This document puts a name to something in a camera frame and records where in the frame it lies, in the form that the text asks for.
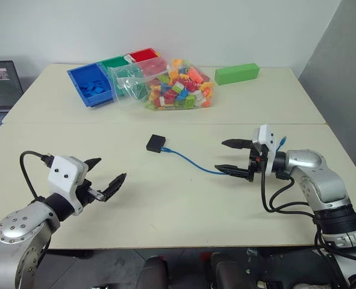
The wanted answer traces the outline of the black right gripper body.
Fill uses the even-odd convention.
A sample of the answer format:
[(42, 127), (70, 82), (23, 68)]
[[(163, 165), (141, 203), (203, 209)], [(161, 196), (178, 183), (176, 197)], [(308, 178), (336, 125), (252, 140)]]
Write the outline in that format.
[(248, 164), (248, 178), (249, 182), (254, 181), (254, 176), (256, 173), (265, 172), (266, 165), (264, 162), (267, 160), (269, 149), (265, 144), (252, 145), (249, 153), (249, 164)]

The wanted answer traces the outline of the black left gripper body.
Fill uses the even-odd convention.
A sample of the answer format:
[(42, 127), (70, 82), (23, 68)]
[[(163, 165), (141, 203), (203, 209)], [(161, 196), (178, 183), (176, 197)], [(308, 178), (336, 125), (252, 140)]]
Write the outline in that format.
[(92, 188), (92, 182), (85, 179), (76, 189), (76, 197), (84, 208), (94, 200), (102, 201), (103, 195), (99, 190)]

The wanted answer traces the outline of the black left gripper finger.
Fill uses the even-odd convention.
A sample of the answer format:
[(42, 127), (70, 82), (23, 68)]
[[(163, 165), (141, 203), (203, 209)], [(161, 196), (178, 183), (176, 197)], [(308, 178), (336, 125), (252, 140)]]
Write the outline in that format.
[(88, 160), (85, 160), (85, 164), (87, 165), (88, 168), (88, 172), (91, 171), (100, 161), (102, 160), (102, 158), (91, 158)]
[(119, 176), (117, 176), (115, 179), (113, 179), (108, 187), (101, 192), (102, 194), (102, 202), (108, 201), (122, 186), (126, 178), (126, 173), (122, 173)]

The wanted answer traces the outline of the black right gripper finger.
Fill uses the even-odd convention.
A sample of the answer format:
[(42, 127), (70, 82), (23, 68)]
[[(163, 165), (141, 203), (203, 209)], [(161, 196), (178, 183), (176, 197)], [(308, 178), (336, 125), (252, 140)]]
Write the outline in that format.
[(226, 175), (249, 179), (249, 170), (248, 169), (241, 169), (237, 166), (229, 165), (229, 164), (221, 164), (214, 166), (218, 171), (225, 173)]
[(223, 141), (222, 144), (233, 149), (250, 149), (252, 147), (252, 140), (228, 139)]

